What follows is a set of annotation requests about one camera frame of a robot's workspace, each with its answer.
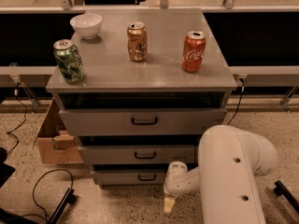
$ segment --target drawer cabinet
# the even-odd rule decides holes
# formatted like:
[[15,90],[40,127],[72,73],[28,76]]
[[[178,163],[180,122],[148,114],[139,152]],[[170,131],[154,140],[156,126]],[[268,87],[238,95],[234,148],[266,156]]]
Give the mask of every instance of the drawer cabinet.
[[[56,68],[46,88],[91,166],[94,183],[163,184],[169,162],[197,166],[201,134],[223,122],[236,88],[202,11],[103,8],[93,13],[103,17],[101,38],[72,37],[85,78],[69,84]],[[149,30],[144,62],[129,59],[128,21],[142,21]],[[206,51],[200,70],[187,73],[180,63],[184,38],[192,30],[206,34]]]

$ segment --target drawer handle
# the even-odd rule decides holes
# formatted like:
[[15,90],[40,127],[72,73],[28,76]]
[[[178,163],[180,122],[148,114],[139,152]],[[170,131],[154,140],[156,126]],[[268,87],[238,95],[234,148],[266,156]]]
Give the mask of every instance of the drawer handle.
[[150,160],[156,158],[156,152],[153,152],[151,156],[138,156],[137,152],[135,152],[135,158],[140,160]]
[[131,122],[134,125],[155,125],[158,122],[158,118],[155,117],[155,120],[152,122],[138,122],[138,121],[135,121],[134,117],[132,117]]
[[154,181],[154,180],[156,180],[156,178],[157,178],[157,175],[154,175],[153,178],[144,178],[144,177],[141,177],[141,175],[138,175],[139,181],[142,181],[142,182]]

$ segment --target brown box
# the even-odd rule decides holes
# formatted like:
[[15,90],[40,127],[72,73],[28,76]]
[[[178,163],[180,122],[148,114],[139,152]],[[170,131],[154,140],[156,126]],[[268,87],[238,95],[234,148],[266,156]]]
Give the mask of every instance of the brown box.
[[65,130],[54,99],[38,132],[37,145],[43,163],[83,163],[75,138]]

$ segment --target gray tabletop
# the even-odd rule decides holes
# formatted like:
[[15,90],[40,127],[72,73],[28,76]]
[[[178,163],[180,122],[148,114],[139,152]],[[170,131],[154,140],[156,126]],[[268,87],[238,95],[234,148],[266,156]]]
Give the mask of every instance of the gray tabletop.
[[[230,91],[235,80],[198,8],[101,9],[88,12],[103,17],[102,30],[92,40],[74,33],[83,60],[85,78],[68,84],[58,67],[47,90],[52,91]],[[141,63],[129,59],[127,26],[142,21],[148,30],[148,57]],[[191,30],[206,34],[203,63],[196,73],[181,69],[184,38]]]

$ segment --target coke can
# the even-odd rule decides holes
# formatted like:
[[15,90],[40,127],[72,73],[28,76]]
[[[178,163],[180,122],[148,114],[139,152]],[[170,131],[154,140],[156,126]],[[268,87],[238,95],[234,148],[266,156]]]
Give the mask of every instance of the coke can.
[[188,32],[184,43],[182,69],[187,72],[197,71],[202,64],[205,48],[206,38],[203,32]]
[[71,40],[59,40],[54,43],[54,57],[64,79],[74,83],[83,79],[83,62],[78,48]]
[[143,61],[148,55],[147,28],[142,22],[130,23],[127,29],[128,52],[135,62]]

